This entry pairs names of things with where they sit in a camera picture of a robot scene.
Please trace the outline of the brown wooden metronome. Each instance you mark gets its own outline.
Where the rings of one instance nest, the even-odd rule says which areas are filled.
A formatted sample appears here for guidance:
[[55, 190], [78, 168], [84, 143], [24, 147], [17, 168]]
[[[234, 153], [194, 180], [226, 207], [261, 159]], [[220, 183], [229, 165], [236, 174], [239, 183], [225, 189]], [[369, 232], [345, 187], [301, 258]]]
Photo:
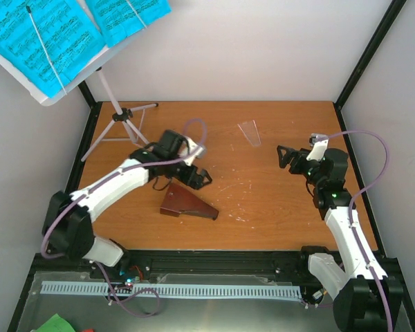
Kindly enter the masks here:
[[169, 184], [160, 206], [160, 213], [174, 217], [185, 214], [211, 220], [216, 220], [219, 215], [215, 207], [175, 183]]

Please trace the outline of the clear plastic metronome cover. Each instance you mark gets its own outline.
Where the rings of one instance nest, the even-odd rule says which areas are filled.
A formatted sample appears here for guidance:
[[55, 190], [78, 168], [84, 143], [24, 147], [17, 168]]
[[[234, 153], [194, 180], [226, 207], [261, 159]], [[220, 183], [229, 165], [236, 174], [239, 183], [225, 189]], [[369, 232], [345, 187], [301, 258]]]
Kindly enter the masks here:
[[261, 138], [255, 120], [239, 123], [238, 128], [253, 147], [261, 145]]

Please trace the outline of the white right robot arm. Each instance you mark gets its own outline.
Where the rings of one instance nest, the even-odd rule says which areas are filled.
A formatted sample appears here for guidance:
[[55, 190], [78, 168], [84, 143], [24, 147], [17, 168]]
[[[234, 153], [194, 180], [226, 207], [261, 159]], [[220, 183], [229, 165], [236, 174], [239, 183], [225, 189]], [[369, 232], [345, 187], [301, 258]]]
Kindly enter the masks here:
[[393, 331], [403, 287], [390, 277], [369, 247], [353, 197], [345, 187], [349, 156], [317, 142], [310, 150], [277, 147], [279, 166], [313, 186], [313, 204], [331, 231], [342, 264], [328, 253], [308, 256], [307, 267], [333, 300], [341, 331]]

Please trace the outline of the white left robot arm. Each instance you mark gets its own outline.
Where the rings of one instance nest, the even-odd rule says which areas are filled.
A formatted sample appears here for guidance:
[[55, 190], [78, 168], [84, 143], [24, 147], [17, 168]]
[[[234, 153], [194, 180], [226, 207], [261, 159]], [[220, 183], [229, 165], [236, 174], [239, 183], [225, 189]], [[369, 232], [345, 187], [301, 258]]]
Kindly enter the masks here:
[[96, 235], [93, 222], [123, 196], [160, 176], [175, 178], [195, 190], [210, 184], [208, 172], [194, 165], [204, 153], [202, 142], [167, 130], [158, 142], [135, 150], [93, 184], [71, 193], [56, 192], [42, 228], [42, 256], [98, 262], [113, 277], [125, 277], [130, 270], [127, 251], [115, 241]]

